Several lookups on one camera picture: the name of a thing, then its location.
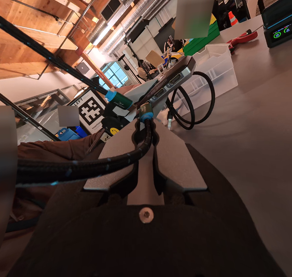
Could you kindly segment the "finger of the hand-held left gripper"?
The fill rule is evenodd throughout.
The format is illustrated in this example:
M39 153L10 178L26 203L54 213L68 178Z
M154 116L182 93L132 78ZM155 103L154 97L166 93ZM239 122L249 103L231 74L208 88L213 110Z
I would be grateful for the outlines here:
M124 96L132 100L135 104L140 101L140 98L145 96L149 89L158 81L157 78L149 80L143 84L139 84L131 90L127 91Z
M132 122L135 118L137 118L136 116L139 117L139 109L134 109L133 111L130 111L125 119L129 122Z

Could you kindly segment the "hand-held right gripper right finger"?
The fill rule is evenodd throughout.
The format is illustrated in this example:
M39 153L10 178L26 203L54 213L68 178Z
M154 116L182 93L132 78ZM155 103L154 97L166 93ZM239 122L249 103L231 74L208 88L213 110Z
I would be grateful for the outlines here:
M206 191L205 183L185 142L154 119L153 173L158 194Z

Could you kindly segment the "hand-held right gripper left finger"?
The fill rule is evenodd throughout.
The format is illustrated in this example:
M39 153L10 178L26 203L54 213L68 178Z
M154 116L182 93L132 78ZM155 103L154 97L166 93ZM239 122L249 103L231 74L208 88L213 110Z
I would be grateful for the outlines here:
M137 118L126 125L116 135L109 139L99 156L99 159L110 158L129 153L136 148L132 140L136 132ZM119 171L100 177L90 178L84 185L85 191L98 192L132 192L138 182L138 164L132 164Z

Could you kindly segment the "black hdmi switch box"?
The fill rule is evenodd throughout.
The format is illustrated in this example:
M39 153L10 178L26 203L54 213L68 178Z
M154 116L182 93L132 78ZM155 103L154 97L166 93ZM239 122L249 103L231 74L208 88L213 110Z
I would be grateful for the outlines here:
M186 82L195 69L195 59L193 56L185 56L154 83L145 93L144 97L136 103L137 109L145 103L150 103L154 108L158 103L168 97L168 95Z

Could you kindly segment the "paned window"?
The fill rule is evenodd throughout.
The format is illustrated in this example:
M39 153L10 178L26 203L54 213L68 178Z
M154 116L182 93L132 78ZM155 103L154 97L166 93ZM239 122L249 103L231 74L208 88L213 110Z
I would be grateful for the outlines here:
M126 86L126 82L129 80L128 76L117 62L105 63L101 67L101 71L116 88Z

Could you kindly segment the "tan chair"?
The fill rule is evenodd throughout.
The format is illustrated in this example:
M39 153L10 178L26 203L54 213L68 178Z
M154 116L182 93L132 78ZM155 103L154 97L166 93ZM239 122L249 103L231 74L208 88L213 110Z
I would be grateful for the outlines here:
M153 65L155 68L157 68L159 65L163 65L165 64L165 59L163 57L161 57L157 52L155 52L154 50L151 50L147 56L145 57L145 59L151 64Z

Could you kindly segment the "black light stand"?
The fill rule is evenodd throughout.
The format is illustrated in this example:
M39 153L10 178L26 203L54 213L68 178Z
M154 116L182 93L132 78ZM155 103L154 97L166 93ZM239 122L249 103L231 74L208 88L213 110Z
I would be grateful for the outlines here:
M145 71L147 77L149 80L152 79L152 75L149 73L148 69L144 67L143 63L141 62L141 60L139 59L139 57L137 56L137 54L135 53L135 51L133 50L132 46L130 45L130 41L127 39L126 33L125 31L122 31L122 36L121 36L122 40L124 41L124 44L126 46L129 47L129 49L131 50L131 53L133 54L134 58L137 59L137 62L140 64L140 66L143 68L143 70Z

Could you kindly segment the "blue plastic bin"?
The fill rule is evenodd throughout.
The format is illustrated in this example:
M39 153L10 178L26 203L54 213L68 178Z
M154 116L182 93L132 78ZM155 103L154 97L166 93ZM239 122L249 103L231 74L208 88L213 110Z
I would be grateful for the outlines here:
M63 127L57 132L56 136L61 141L69 141L85 138L88 134L82 129L81 126L76 126L73 129Z

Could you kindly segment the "black ceiling box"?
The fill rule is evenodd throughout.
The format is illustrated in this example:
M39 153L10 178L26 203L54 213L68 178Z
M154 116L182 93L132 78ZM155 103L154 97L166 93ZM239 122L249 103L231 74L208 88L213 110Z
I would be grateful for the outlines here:
M90 70L90 68L87 66L87 64L85 62L81 62L79 63L76 67L76 70L78 70L81 74L85 75L88 73L88 71Z

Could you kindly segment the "clear plastic bin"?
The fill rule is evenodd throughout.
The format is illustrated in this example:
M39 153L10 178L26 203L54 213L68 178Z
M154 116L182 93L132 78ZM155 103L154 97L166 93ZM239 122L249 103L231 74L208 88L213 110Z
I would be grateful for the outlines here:
M195 71L205 73L211 79L216 97L238 86L229 50L229 44L208 44L201 53L195 53ZM204 78L193 75L182 87L195 108L210 101L209 85Z

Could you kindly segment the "ceiling air vent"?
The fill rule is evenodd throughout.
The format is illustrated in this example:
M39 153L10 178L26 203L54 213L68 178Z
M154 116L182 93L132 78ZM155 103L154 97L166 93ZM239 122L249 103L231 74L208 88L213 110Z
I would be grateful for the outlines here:
M109 22L123 8L124 4L122 0L109 0L101 9L100 16L105 22Z

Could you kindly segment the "person's brown clothing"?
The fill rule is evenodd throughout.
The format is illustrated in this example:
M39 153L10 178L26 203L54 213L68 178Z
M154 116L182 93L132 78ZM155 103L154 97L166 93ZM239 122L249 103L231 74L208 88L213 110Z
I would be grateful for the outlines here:
M56 186L16 189L9 224L17 229L5 233L3 245L33 233L39 217L55 190Z

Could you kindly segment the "orange traffic cone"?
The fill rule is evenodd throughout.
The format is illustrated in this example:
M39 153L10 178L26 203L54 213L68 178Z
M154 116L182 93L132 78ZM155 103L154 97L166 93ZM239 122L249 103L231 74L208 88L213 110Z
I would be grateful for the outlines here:
M237 20L237 18L235 17L235 15L232 13L232 11L230 11L228 13L228 16L229 16L229 20L230 20L230 23L231 23L231 26L233 27L234 25L238 24L239 21Z

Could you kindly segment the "silver air duct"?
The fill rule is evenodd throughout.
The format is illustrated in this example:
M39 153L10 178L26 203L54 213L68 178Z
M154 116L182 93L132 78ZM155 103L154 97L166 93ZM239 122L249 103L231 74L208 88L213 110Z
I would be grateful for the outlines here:
M105 22L103 18L97 22L93 30L88 34L87 39L90 43L97 46L100 41L106 36L108 31L116 24L116 22L123 16L123 14L131 7L134 0L122 0L124 8L119 10L117 14L109 21ZM128 15L120 22L119 26L113 33L110 40L106 42L105 51L107 51L118 39L122 31L127 31L133 23L141 16L145 17L158 5L161 0L139 0L137 4L132 7Z

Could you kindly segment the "red handled pliers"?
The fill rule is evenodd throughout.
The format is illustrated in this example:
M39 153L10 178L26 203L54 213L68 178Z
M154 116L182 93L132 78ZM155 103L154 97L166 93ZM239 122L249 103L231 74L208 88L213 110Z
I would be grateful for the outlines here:
M251 31L251 29L248 29L240 36L229 40L226 44L228 44L228 48L231 55L234 54L236 45L250 42L254 40L255 38L257 38L257 36L258 36L257 31Z

